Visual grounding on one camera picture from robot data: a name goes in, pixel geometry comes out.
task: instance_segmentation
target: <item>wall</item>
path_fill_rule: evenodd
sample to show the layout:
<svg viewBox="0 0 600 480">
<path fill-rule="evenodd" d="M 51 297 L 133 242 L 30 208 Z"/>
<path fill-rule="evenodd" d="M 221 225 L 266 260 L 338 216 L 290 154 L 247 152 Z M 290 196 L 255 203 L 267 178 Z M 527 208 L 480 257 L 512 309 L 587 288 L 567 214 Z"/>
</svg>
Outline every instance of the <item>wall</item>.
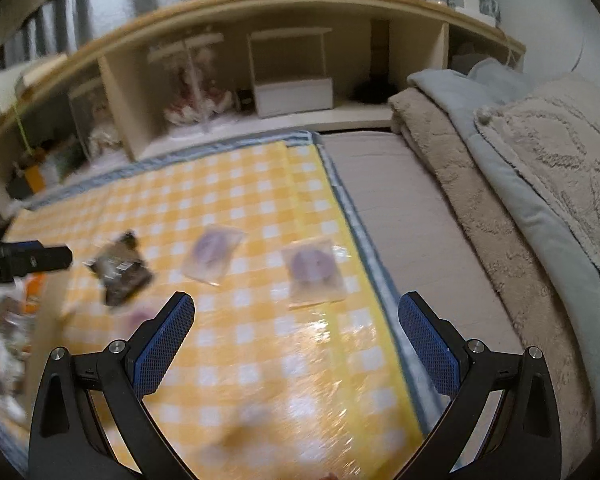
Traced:
<svg viewBox="0 0 600 480">
<path fill-rule="evenodd" d="M 499 0 L 502 28 L 526 44 L 524 72 L 536 82 L 572 69 L 600 86 L 600 14 L 590 0 Z"/>
</svg>

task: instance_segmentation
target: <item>clear display case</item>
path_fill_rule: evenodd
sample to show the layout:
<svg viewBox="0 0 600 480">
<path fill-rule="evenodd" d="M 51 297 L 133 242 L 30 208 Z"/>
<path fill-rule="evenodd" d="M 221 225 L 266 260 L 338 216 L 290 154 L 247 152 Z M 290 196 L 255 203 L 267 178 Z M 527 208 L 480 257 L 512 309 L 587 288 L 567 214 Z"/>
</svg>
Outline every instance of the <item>clear display case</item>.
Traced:
<svg viewBox="0 0 600 480">
<path fill-rule="evenodd" d="M 68 95 L 78 139 L 90 164 L 113 166 L 127 162 L 102 79 L 94 77 L 84 81 L 72 87 Z"/>
<path fill-rule="evenodd" d="M 235 85 L 220 70 L 223 42 L 221 32 L 204 32 L 150 50 L 147 60 L 157 88 L 164 89 L 161 106 L 170 136 L 204 134 L 234 120 Z"/>
</svg>

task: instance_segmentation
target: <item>brown fleece blanket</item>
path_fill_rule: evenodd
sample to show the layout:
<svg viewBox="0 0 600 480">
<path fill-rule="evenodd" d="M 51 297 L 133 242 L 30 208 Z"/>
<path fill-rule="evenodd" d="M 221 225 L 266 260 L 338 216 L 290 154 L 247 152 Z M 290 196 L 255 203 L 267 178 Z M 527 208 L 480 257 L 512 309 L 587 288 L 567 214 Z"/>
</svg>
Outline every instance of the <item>brown fleece blanket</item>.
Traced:
<svg viewBox="0 0 600 480">
<path fill-rule="evenodd" d="M 544 352 L 558 403 L 565 476 L 592 446 L 594 409 L 564 305 L 447 115 L 415 88 L 389 102 L 394 129 L 440 183 L 523 346 Z"/>
</svg>

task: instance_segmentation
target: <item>yellow checkered tablecloth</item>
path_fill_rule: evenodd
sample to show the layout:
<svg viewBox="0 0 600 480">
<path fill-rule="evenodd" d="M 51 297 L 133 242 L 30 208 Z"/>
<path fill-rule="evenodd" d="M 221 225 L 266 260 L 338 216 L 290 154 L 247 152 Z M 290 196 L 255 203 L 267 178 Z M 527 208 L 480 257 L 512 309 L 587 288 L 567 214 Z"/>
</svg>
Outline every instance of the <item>yellow checkered tablecloth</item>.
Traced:
<svg viewBox="0 0 600 480">
<path fill-rule="evenodd" d="M 214 287 L 180 273 L 208 224 L 247 233 Z M 128 229 L 155 273 L 128 306 L 103 306 L 81 265 Z M 291 310 L 280 249 L 328 235 L 345 301 Z M 378 299 L 315 146 L 271 142 L 181 162 L 22 212 L 9 240 L 66 243 L 74 267 L 64 343 L 102 350 L 176 290 L 196 319 L 158 391 L 144 398 L 171 445 L 200 478 L 392 478 L 422 442 Z M 118 459 L 134 466 L 96 403 Z"/>
</svg>

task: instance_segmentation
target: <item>silver bolt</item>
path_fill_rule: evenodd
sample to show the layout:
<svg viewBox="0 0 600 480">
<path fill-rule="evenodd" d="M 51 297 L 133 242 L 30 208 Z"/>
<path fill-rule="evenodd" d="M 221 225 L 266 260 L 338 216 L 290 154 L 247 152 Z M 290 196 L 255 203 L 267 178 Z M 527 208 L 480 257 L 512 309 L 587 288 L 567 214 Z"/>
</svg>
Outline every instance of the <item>silver bolt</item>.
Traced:
<svg viewBox="0 0 600 480">
<path fill-rule="evenodd" d="M 54 361 L 59 361 L 60 359 L 62 359 L 64 357 L 64 348 L 62 348 L 61 346 L 59 346 L 58 348 L 54 348 L 51 351 L 51 358 Z"/>
<path fill-rule="evenodd" d="M 467 346 L 469 347 L 469 350 L 471 350 L 471 352 L 473 352 L 474 354 L 480 354 L 484 352 L 484 343 L 479 339 L 471 339 L 467 343 Z"/>
<path fill-rule="evenodd" d="M 539 349 L 537 346 L 530 346 L 529 348 L 526 349 L 529 352 L 529 355 L 533 358 L 533 359 L 539 359 L 542 357 L 542 350 Z"/>
<path fill-rule="evenodd" d="M 126 343 L 122 339 L 116 339 L 109 343 L 109 352 L 112 354 L 119 354 L 125 349 Z"/>
</svg>

